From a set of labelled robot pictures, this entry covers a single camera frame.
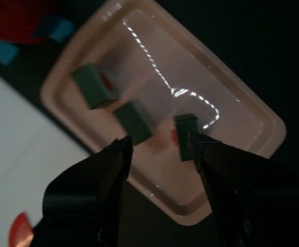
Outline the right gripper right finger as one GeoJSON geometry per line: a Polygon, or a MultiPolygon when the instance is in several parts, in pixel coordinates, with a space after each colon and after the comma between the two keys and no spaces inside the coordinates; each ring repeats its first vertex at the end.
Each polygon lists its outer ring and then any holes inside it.
{"type": "Polygon", "coordinates": [[[299,178],[270,159],[191,132],[220,247],[299,247],[299,178]]]}

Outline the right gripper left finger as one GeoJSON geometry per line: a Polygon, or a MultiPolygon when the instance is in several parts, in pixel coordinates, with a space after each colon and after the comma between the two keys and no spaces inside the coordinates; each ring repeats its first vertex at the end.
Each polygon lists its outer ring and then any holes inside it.
{"type": "Polygon", "coordinates": [[[131,157],[127,136],[53,179],[29,247],[117,247],[131,157]]]}

